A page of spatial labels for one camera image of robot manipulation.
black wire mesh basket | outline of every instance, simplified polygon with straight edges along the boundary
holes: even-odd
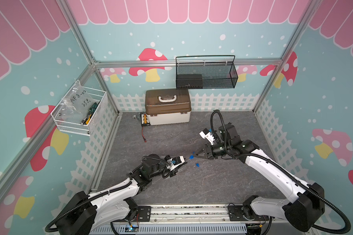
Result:
[[[177,89],[235,88],[238,74],[235,56],[178,56],[176,63]]]

white picket fence graphic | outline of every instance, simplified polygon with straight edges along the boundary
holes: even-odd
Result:
[[[75,171],[71,171],[72,179],[70,182],[65,183],[66,192],[59,196],[59,207],[51,211],[54,218],[76,193],[82,190],[85,192],[90,190],[87,187],[90,181],[93,180],[93,173],[99,163],[101,153],[108,139],[108,133],[114,123],[114,117],[114,109],[109,105],[101,120],[97,122],[96,129],[90,136],[89,142],[85,142],[85,150],[81,151],[81,159],[76,161],[77,168]]]
[[[192,96],[190,94],[190,98],[191,107],[194,111],[214,109],[222,111],[248,111],[254,108],[259,99],[259,94],[256,96],[252,96],[252,94],[249,94],[248,96],[245,96],[244,94],[240,96],[237,96],[237,94],[232,96],[229,94],[226,94],[225,96],[222,96],[221,94],[218,94],[218,96],[214,96],[214,94],[211,94],[210,96],[207,96],[207,94],[199,96],[199,94],[196,94],[195,96]],[[121,111],[145,111],[145,94],[142,96],[138,96],[137,94],[135,96],[130,96],[128,94],[126,97],[123,95],[120,95],[119,97],[113,95],[113,99],[115,105]]]
[[[309,180],[307,177],[309,170],[302,168],[302,159],[296,157],[297,150],[291,147],[292,141],[287,139],[287,132],[282,131],[282,125],[278,124],[278,118],[275,117],[275,112],[272,112],[272,105],[269,106],[268,104],[269,100],[263,101],[257,111],[257,117],[265,137],[268,139],[276,162],[298,178],[313,184],[314,181]],[[333,222],[329,216],[331,211],[332,209],[326,206],[325,213],[318,219],[316,224],[326,228],[339,229],[341,226]],[[329,234],[320,230],[317,230],[317,232],[319,235]]]

white toolbox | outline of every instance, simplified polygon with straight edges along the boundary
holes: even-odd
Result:
[[[190,121],[191,99],[188,90],[159,89],[145,94],[146,117],[151,125]]]

white wire mesh basket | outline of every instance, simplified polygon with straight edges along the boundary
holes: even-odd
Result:
[[[60,131],[75,133],[79,135],[87,135],[90,136],[94,129],[104,114],[104,110],[108,105],[107,93],[105,91],[84,87],[89,95],[94,99],[94,102],[97,102],[98,107],[92,115],[89,123],[81,124],[84,117],[79,112],[74,112],[70,117],[66,120],[63,120],[63,109],[62,109],[62,101],[63,99],[72,92],[72,88],[66,93],[66,95],[61,99],[59,104],[54,108],[51,112],[51,116]]]

gray marble floor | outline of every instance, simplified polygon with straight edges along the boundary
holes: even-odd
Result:
[[[187,165],[176,176],[153,179],[151,187],[134,197],[138,204],[154,203],[242,203],[248,195],[283,198],[282,193],[260,173],[239,160],[189,159],[206,142],[199,135],[210,129],[211,112],[192,112],[189,123],[144,127],[132,115],[123,113],[99,190],[106,189],[126,178],[126,174],[141,163],[143,156],[184,156]],[[253,112],[222,112],[225,123],[231,122],[241,139],[250,139],[272,157],[270,148]],[[214,127],[221,125],[218,115]]]

